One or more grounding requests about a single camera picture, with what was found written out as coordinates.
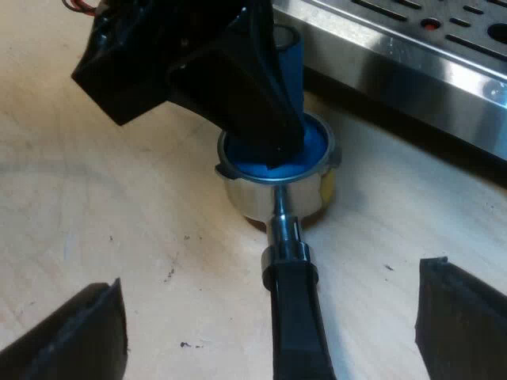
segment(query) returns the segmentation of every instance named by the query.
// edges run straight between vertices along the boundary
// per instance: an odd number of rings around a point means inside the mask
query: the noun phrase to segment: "plywood surface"
[[[120,277],[126,379],[271,378],[265,236],[214,173],[219,131],[171,104],[115,126],[70,80],[90,23],[56,0],[0,13],[0,347]],[[307,104],[344,152],[337,199],[306,230],[335,370],[427,379],[418,261],[449,255],[506,292],[507,192],[312,94]]]

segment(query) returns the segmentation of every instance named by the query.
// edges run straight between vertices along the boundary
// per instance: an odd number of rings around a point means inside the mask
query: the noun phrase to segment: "red wire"
[[[85,10],[84,14],[88,16],[95,16],[95,8],[86,4],[83,0],[71,0],[71,3],[74,7],[79,10]]]

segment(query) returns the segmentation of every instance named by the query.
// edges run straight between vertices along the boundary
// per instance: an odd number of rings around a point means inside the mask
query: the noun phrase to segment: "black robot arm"
[[[303,144],[270,0],[102,0],[72,78],[118,124],[172,101],[262,148],[268,164]]]

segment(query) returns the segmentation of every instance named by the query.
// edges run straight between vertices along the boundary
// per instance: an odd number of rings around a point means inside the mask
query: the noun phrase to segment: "drip tray grate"
[[[507,74],[504,0],[305,0]]]

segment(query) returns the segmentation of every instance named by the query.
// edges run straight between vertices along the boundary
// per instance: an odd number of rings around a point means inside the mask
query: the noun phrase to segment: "black handle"
[[[309,262],[286,262],[265,270],[273,317],[273,378],[335,380],[318,304],[318,274]]]

